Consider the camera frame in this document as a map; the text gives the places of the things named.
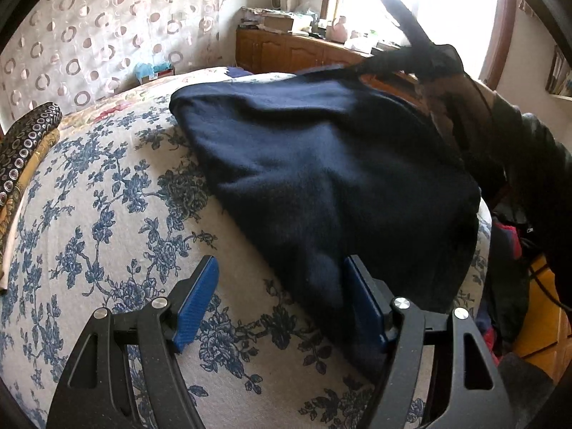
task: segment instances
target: hand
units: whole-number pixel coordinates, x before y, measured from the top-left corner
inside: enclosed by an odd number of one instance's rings
[[[435,127],[451,147],[463,147],[453,135],[451,113],[456,111],[473,152],[486,152],[491,143],[491,110],[495,94],[486,85],[468,75],[441,78],[420,86],[425,105]]]

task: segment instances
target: circle-patterned curtain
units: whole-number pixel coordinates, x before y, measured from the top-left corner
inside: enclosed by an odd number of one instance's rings
[[[16,120],[62,113],[136,85],[137,63],[179,73],[216,64],[222,0],[41,0],[0,54],[0,102]]]

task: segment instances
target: blue floral pattern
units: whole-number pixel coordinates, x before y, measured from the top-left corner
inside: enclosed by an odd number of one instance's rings
[[[178,358],[205,425],[232,419],[241,427],[356,427],[372,385],[292,301],[222,210],[168,100],[141,102],[82,127],[38,167],[0,300],[2,380],[34,424],[45,427],[55,386],[93,310],[141,308],[188,277],[203,255],[214,255],[217,291],[194,343]],[[480,301],[486,270],[487,214],[456,300],[470,308]],[[141,420],[155,427],[135,346],[129,362]],[[416,390],[408,427],[421,421],[427,385]]]

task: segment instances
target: floral bedsheet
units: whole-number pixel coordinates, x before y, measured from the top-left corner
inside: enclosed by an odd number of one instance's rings
[[[0,300],[0,376],[38,427],[45,427],[92,312],[102,305],[141,308],[188,277],[203,255],[217,257],[220,281],[178,362],[206,427],[356,426],[372,385],[291,300],[224,212],[168,110],[182,84],[222,76],[209,70],[172,78],[131,92],[127,105],[112,99],[62,121],[62,139],[23,197],[9,288]],[[484,203],[478,217],[473,265],[455,301],[471,312],[488,258]],[[423,413],[431,352],[423,355],[409,427]],[[141,419],[154,427],[136,347],[129,360]]]

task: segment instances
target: person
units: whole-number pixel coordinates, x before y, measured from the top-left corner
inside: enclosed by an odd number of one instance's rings
[[[465,145],[499,163],[516,202],[537,235],[555,276],[561,303],[572,305],[572,155],[533,114],[521,114],[498,93],[468,75],[421,86],[431,117],[452,147],[459,149],[451,106],[465,131]],[[570,308],[566,309],[572,323]]]

